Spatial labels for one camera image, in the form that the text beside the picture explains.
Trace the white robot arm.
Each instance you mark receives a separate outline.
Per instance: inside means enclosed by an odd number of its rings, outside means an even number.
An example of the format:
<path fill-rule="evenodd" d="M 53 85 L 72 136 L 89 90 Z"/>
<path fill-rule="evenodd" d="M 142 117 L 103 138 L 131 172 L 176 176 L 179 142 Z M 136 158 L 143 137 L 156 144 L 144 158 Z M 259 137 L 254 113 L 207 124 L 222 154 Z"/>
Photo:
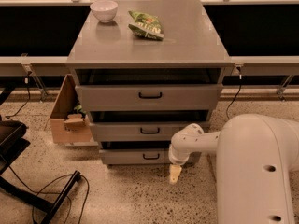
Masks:
<path fill-rule="evenodd" d="M 295 224 L 289 172 L 299 168 L 299 122 L 243 114 L 221 131 L 193 123 L 175 133 L 170 181 L 195 152 L 216 154 L 218 224 Z"/>

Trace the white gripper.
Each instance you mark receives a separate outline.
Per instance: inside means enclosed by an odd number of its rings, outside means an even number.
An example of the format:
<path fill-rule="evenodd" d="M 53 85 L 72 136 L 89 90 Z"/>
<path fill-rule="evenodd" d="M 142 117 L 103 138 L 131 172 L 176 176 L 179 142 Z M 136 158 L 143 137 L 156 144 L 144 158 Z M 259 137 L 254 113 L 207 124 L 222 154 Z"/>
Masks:
<path fill-rule="evenodd" d="M 176 147 L 173 144 L 170 145 L 168 158 L 172 164 L 169 167 L 169 182 L 172 185 L 178 182 L 182 170 L 180 165 L 183 165 L 188 161 L 191 153 L 192 149 L 190 147 Z"/>

